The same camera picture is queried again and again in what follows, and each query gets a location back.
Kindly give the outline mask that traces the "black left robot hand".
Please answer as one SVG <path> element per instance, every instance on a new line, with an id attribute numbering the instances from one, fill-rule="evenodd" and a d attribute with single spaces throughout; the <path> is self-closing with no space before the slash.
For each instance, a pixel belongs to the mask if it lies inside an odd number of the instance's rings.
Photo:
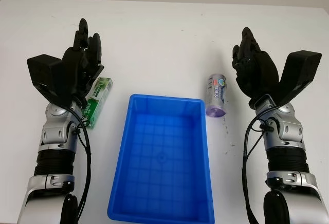
<path id="1" fill-rule="evenodd" d="M 86 96 L 104 69 L 101 56 L 100 36 L 98 33 L 88 36 L 88 24 L 82 18 L 75 33 L 73 46 L 65 51 L 62 58 L 70 95 L 82 108 L 86 107 Z"/>

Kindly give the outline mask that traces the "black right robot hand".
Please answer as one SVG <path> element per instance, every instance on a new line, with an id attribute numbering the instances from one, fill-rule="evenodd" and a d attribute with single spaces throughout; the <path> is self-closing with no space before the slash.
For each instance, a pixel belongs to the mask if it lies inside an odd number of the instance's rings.
<path id="1" fill-rule="evenodd" d="M 236 71 L 236 82 L 240 90 L 254 104 L 269 94 L 279 83 L 277 68 L 266 51 L 262 51 L 252 31 L 245 27 L 242 40 L 232 50 L 232 67 Z"/>

